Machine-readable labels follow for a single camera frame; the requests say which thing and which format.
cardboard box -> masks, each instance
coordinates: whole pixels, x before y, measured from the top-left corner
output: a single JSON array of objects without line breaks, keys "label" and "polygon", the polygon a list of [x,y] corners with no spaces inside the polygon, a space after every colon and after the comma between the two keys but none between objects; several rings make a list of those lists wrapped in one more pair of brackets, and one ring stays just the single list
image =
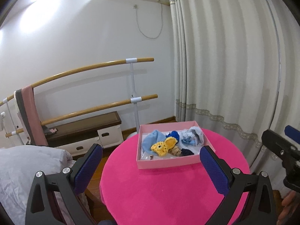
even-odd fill
[{"label": "cardboard box", "polygon": [[[189,165],[194,163],[200,163],[201,161],[199,155],[176,157],[176,158],[169,158],[169,159],[162,159],[162,160],[140,160],[143,134],[151,133],[155,129],[161,132],[171,132],[171,131],[180,131],[183,129],[189,129],[192,126],[199,127],[196,121],[141,125],[139,129],[139,140],[138,140],[137,156],[136,156],[138,169],[177,167],[177,166]],[[207,139],[205,134],[204,134],[204,145],[209,146],[215,152],[214,147]]]}]

round table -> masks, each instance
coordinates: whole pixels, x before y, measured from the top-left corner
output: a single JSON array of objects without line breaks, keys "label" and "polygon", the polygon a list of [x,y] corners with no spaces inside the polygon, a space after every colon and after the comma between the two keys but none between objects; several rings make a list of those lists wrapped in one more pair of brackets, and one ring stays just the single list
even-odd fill
[{"label": "round table", "polygon": [[[243,154],[229,140],[210,130],[203,132],[219,158],[231,168],[250,173]],[[119,145],[108,158],[100,194],[118,225],[203,225],[223,199],[201,163],[161,169],[138,169],[138,135]],[[242,211],[243,193],[232,224]]]}]

blue yarn ball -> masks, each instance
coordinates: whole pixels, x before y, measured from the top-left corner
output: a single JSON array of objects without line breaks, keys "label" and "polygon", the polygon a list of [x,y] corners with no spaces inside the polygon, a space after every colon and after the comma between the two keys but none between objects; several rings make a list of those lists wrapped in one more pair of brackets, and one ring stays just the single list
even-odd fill
[{"label": "blue yarn ball", "polygon": [[174,137],[177,140],[177,143],[179,141],[179,134],[177,131],[172,131],[171,133],[169,133],[168,135],[166,135],[166,137]]}]

white wall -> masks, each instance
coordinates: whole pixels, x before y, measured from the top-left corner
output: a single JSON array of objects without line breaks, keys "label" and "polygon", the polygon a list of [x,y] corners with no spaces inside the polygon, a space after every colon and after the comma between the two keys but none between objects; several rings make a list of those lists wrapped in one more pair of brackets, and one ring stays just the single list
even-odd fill
[{"label": "white wall", "polygon": [[[158,3],[141,0],[34,1],[19,0],[0,29],[0,99],[36,81],[77,67],[125,58],[154,57],[154,62],[134,65],[137,94],[158,94],[158,99],[139,103],[140,123],[174,115],[170,7],[163,5],[162,33],[158,39],[150,40],[137,28],[133,5],[139,7],[141,30],[155,37],[161,28],[161,5]],[[129,75],[129,65],[120,65],[75,74],[35,88],[40,120],[130,98]],[[9,103],[15,112],[13,101]],[[68,122],[114,110],[121,116],[122,129],[135,126],[132,105]],[[8,118],[5,123],[12,131]],[[12,140],[18,144],[16,136]],[[0,136],[0,147],[9,145],[8,139]]]}]

silver screw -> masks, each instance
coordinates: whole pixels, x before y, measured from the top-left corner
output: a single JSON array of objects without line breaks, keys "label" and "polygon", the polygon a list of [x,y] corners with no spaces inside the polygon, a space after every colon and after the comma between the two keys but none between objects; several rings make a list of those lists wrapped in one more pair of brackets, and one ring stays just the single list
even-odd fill
[{"label": "silver screw", "polygon": [[65,167],[62,172],[63,173],[69,173],[71,171],[71,169],[69,167]]},{"label": "silver screw", "polygon": [[265,177],[265,178],[268,176],[267,172],[265,172],[265,171],[262,171],[261,174],[262,174],[262,176]]},{"label": "silver screw", "polygon": [[238,169],[238,168],[234,168],[232,171],[233,171],[233,173],[235,173],[235,174],[240,174],[240,173],[241,173],[241,170]]},{"label": "silver screw", "polygon": [[43,173],[41,171],[38,171],[35,175],[39,178],[41,175],[43,175]]}]

